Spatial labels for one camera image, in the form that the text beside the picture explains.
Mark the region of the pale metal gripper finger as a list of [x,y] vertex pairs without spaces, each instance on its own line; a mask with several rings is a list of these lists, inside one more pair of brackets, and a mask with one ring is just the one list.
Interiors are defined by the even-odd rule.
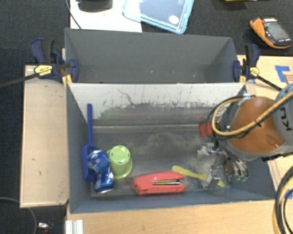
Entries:
[[209,172],[205,175],[203,181],[201,182],[203,188],[210,188],[210,183],[213,178],[220,177],[218,175],[218,170],[215,168],[210,168]]
[[211,190],[225,189],[228,187],[228,180],[226,178],[213,178],[210,183]]

